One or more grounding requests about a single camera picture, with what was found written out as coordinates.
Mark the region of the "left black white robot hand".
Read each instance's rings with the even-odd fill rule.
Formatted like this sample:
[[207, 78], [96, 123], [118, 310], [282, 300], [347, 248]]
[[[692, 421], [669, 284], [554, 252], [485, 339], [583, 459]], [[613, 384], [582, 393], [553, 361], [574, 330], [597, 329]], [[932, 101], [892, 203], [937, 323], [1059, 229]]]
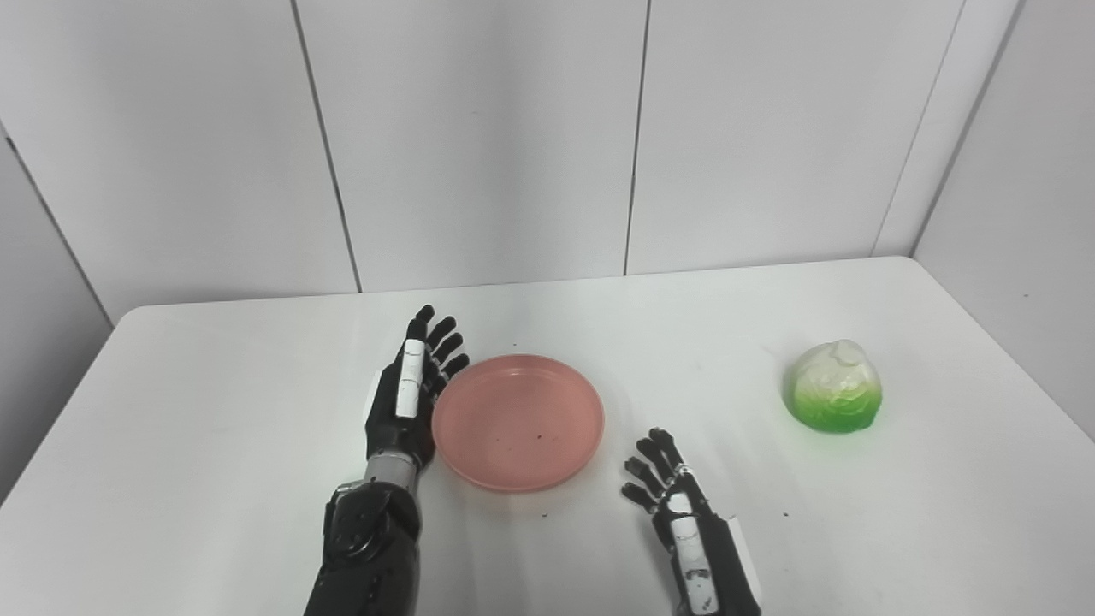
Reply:
[[471, 365], [457, 321], [435, 321], [423, 305], [410, 321], [394, 361], [381, 370], [366, 418], [366, 453], [399, 453], [423, 470], [435, 456], [435, 405], [458, 373]]

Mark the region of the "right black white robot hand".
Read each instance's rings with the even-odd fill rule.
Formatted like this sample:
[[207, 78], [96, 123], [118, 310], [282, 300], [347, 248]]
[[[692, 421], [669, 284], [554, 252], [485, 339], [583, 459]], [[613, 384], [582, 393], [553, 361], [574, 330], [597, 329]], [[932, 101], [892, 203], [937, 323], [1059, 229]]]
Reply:
[[760, 615], [759, 578], [738, 519], [712, 509], [668, 430], [654, 426], [635, 448], [638, 455], [624, 463], [633, 479], [621, 493], [649, 515], [668, 554], [679, 593], [675, 613]]

